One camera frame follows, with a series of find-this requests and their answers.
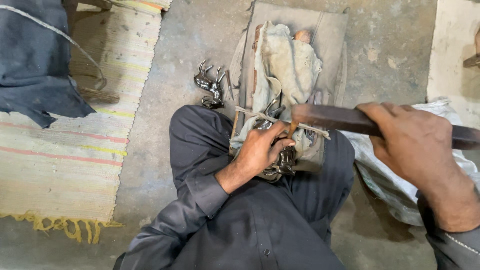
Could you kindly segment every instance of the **gray cloth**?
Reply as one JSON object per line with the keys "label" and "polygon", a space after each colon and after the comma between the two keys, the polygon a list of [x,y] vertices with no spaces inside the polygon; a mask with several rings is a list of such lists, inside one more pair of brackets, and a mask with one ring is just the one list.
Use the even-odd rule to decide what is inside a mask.
{"label": "gray cloth", "polygon": [[[178,199],[142,228],[114,269],[344,268],[329,246],[330,222],[353,184],[354,150],[345,136],[331,131],[320,175],[298,172],[274,184],[253,178],[228,195],[214,174],[231,161],[231,129],[225,115],[203,107],[174,113],[170,160]],[[479,234],[451,235],[478,250]],[[439,268],[480,265],[444,232],[434,228],[429,237],[442,237],[429,238]]]}
{"label": "gray cloth", "polygon": [[[68,33],[60,0],[0,0]],[[0,9],[0,111],[17,111],[42,128],[56,121],[48,112],[85,117],[95,112],[68,77],[69,42],[31,19]]]}

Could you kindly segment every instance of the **concrete floor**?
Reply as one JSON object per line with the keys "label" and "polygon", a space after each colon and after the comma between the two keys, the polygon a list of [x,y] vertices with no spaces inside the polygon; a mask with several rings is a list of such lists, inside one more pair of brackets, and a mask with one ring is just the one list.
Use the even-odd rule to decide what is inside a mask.
{"label": "concrete floor", "polygon": [[[344,105],[425,100],[435,0],[264,0],[342,12],[350,7]],[[192,77],[203,59],[228,68],[246,28],[250,0],[174,0],[130,133],[114,219],[125,228],[103,229],[98,245],[78,244],[64,232],[33,231],[32,224],[0,219],[0,269],[111,269],[130,240],[176,199],[169,166],[168,125],[184,104],[204,92]],[[391,217],[356,179],[332,224],[332,248],[348,269],[435,269],[424,229]]]}

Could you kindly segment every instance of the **metal sculpture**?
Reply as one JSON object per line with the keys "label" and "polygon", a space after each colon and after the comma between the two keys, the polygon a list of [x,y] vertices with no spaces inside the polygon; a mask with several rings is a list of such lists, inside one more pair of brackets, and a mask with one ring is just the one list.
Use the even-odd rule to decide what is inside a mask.
{"label": "metal sculpture", "polygon": [[196,86],[213,93],[213,98],[209,96],[205,96],[202,98],[202,105],[209,109],[216,109],[223,106],[222,88],[220,87],[220,81],[223,79],[223,76],[225,76],[225,73],[223,73],[219,77],[220,70],[222,69],[221,67],[219,67],[216,71],[216,79],[210,79],[207,76],[207,72],[213,67],[213,65],[203,69],[203,65],[205,64],[205,62],[206,60],[203,60],[203,62],[198,67],[199,73],[193,77],[193,81],[195,82]]}

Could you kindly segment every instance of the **dark blue cloth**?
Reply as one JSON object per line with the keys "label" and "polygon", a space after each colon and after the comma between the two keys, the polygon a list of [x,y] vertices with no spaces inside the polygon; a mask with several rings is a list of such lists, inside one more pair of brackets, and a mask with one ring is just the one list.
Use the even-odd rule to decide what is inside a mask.
{"label": "dark blue cloth", "polygon": [[[0,0],[68,34],[60,0]],[[29,18],[0,9],[0,111],[17,111],[42,128],[49,115],[85,117],[95,112],[68,77],[69,42]]]}

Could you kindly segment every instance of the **left hand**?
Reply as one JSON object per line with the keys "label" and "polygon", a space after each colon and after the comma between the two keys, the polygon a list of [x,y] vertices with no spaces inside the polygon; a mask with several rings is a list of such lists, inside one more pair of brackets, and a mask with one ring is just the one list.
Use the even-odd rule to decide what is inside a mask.
{"label": "left hand", "polygon": [[271,146],[289,128],[290,123],[278,121],[267,130],[250,130],[237,159],[215,175],[225,192],[230,194],[241,187],[275,162],[283,148],[295,145],[294,140],[280,139]]}

